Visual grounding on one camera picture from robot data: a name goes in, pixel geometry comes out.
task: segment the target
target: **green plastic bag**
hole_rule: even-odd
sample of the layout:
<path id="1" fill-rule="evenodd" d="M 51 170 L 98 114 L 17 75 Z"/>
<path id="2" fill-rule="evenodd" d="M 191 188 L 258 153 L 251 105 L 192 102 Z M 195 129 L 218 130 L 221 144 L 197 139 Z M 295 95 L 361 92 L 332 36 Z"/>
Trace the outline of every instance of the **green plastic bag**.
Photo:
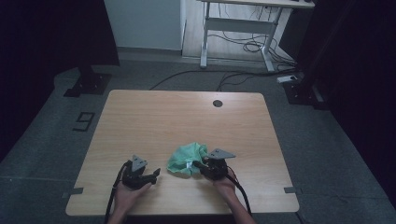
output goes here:
<path id="1" fill-rule="evenodd" d="M 186 146 L 181 146 L 169 158 L 167 169 L 172 173 L 182 173 L 185 175 L 198 174 L 200 171 L 192 165 L 192 162 L 203 162 L 202 157 L 206 155 L 206 145 L 199 145 L 193 142 Z"/>

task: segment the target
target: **wooden tabletop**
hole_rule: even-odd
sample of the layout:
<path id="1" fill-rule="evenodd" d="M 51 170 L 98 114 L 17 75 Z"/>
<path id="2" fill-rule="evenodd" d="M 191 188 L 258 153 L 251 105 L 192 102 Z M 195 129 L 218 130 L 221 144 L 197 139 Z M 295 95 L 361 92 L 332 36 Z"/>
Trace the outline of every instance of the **wooden tabletop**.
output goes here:
<path id="1" fill-rule="evenodd" d="M 215 107 L 215 100 L 222 107 Z M 161 168 L 157 184 L 131 215 L 229 214 L 212 184 L 201 175 L 173 175 L 166 164 L 179 146 L 206 144 L 236 158 L 227 163 L 247 193 L 253 213 L 296 212 L 292 187 L 276 133 L 259 93 L 112 91 L 106 101 L 75 188 L 70 216 L 103 215 L 121 166 L 133 154 L 146 160 L 145 175 Z M 242 204 L 242 194 L 236 191 Z"/>
<path id="2" fill-rule="evenodd" d="M 305 0 L 298 2 L 291 0 L 198 0 L 209 3 L 225 3 L 225 4 L 240 4 L 240 5 L 255 5 L 268 7 L 299 7 L 299 8 L 313 8 L 315 4 L 311 1 L 309 3 Z"/>

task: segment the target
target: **desk leg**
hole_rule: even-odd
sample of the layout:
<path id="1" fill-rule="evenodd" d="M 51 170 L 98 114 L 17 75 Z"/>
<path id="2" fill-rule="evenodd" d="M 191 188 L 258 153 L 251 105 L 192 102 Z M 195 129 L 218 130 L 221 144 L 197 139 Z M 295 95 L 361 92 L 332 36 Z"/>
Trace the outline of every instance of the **desk leg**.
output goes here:
<path id="1" fill-rule="evenodd" d="M 271 61 L 272 57 L 269 52 L 269 48 L 271 47 L 271 42 L 274 38 L 276 27 L 278 25 L 280 15 L 282 14 L 282 9 L 283 9 L 283 7 L 280 7 L 279 10 L 277 11 L 276 18 L 274 19 L 273 25 L 271 27 L 270 36 L 267 38 L 267 41 L 265 41 L 264 48 L 262 49 L 262 57 L 264 58 L 265 65 L 267 66 L 268 72 L 275 72 L 275 69 L 274 69 L 272 61 Z"/>
<path id="2" fill-rule="evenodd" d="M 207 61 L 207 30 L 208 30 L 208 21 L 209 21 L 209 11 L 210 11 L 210 3 L 207 3 L 206 7 L 206 15 L 205 15 L 205 26 L 204 26 L 204 43 L 202 43 L 201 49 L 201 68 L 206 68 Z"/>

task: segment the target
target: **white wall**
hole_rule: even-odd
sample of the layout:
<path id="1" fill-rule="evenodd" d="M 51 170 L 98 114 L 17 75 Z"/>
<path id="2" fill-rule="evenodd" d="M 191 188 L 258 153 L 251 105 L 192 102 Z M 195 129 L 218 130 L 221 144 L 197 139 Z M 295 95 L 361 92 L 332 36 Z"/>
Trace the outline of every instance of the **white wall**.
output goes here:
<path id="1" fill-rule="evenodd" d="M 181 50 L 186 0 L 105 0 L 117 47 Z"/>

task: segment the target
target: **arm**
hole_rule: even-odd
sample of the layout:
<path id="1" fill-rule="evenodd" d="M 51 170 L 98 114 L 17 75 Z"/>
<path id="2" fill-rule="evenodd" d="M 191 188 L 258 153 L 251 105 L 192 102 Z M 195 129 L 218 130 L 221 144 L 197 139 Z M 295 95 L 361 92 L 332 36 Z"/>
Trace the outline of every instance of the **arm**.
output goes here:
<path id="1" fill-rule="evenodd" d="M 230 170 L 228 170 L 228 174 L 232 178 L 235 178 L 235 175 Z M 233 217 L 235 218 L 235 222 L 237 224 L 256 223 L 256 221 L 253 219 L 253 217 L 245 209 L 244 205 L 242 205 L 239 202 L 238 197 L 236 197 L 235 185 L 233 184 L 233 182 L 231 182 L 231 180 L 224 177 L 221 180 L 214 181 L 213 186 L 215 186 L 216 190 L 221 195 L 224 202 L 226 202 L 228 204 L 228 206 L 230 207 L 230 209 L 233 213 Z"/>
<path id="2" fill-rule="evenodd" d="M 117 191 L 114 199 L 114 211 L 107 224 L 121 224 L 128 215 L 128 212 L 134 206 L 144 192 L 151 187 L 151 183 L 143 186 L 141 189 L 131 190 L 124 186 L 121 182 L 117 185 Z"/>

